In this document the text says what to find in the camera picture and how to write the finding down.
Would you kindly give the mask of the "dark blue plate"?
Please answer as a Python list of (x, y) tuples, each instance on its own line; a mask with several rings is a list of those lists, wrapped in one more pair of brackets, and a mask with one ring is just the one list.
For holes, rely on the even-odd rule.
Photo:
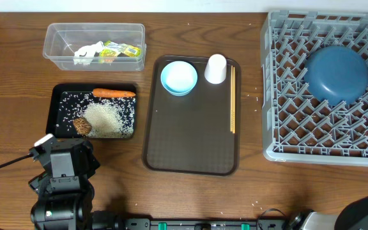
[(368, 67), (355, 51), (342, 46), (329, 46), (311, 54), (305, 63), (304, 81), (309, 93), (330, 106), (344, 101), (352, 104), (366, 91)]

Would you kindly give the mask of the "white rice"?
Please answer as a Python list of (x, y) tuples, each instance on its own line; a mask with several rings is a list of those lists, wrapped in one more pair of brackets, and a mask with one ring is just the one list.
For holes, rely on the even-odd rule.
[[(129, 139), (134, 134), (136, 98), (100, 98), (88, 91), (65, 91), (54, 108), (49, 125), (57, 138)], [(73, 120), (86, 118), (92, 130), (77, 133)]]

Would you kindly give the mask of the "white tissue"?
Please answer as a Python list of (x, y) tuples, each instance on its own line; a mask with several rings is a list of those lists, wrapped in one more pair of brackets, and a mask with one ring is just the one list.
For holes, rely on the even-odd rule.
[(104, 50), (104, 43), (99, 41), (92, 45), (86, 45), (81, 47), (74, 53), (73, 63), (74, 65), (88, 66), (93, 61), (96, 54)]

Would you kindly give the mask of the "brown food scrap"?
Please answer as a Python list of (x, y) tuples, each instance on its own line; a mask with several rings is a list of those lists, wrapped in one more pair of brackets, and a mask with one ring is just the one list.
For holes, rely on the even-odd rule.
[(87, 121), (86, 118), (77, 118), (73, 120), (73, 125), (80, 135), (88, 135), (92, 130), (91, 124)]

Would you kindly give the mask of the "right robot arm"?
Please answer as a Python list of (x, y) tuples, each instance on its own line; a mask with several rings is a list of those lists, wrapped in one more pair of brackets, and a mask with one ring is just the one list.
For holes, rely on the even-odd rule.
[(282, 226), (287, 230), (368, 230), (368, 196), (345, 207), (339, 215), (300, 212)]

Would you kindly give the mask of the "yellow green snack wrapper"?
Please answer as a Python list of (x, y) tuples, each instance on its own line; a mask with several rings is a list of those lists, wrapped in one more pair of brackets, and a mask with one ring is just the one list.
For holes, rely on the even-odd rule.
[(106, 41), (99, 52), (99, 63), (112, 63), (117, 57), (136, 58), (141, 55), (141, 48), (125, 43)]

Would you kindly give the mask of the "light blue bowl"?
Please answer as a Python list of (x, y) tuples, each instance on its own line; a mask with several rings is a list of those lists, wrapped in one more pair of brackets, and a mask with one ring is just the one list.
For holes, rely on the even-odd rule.
[(174, 96), (189, 94), (197, 84), (195, 67), (185, 61), (173, 61), (166, 65), (160, 74), (161, 84)]

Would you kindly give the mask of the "orange carrot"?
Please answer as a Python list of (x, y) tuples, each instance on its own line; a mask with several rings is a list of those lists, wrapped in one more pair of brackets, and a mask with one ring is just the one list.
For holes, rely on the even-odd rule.
[(102, 98), (127, 98), (135, 97), (135, 93), (131, 91), (120, 91), (113, 89), (96, 88), (92, 91), (93, 96)]

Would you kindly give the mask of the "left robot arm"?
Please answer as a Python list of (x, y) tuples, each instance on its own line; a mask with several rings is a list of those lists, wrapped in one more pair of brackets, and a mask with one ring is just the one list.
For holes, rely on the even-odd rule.
[(92, 211), (95, 190), (90, 177), (100, 167), (86, 139), (60, 141), (52, 134), (29, 150), (44, 172), (28, 182), (38, 195), (31, 208), (35, 229), (124, 229), (111, 211)]

